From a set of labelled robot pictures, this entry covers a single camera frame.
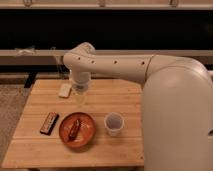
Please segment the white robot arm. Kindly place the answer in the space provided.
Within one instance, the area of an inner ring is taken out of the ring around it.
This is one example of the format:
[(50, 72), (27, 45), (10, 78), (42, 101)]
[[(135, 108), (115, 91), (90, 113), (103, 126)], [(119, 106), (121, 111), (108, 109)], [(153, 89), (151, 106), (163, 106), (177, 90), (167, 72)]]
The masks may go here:
[(82, 90), (91, 73), (143, 87), (145, 171), (213, 171), (213, 81), (202, 63), (138, 52), (101, 54), (89, 43), (65, 53), (63, 63)]

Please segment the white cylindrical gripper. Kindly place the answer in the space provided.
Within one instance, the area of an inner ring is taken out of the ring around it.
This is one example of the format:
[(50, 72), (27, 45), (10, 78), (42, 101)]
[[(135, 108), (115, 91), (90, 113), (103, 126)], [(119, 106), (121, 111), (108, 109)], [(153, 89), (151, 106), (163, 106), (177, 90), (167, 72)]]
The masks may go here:
[(86, 91), (89, 87), (91, 74), (89, 72), (72, 72), (73, 87), (77, 91)]

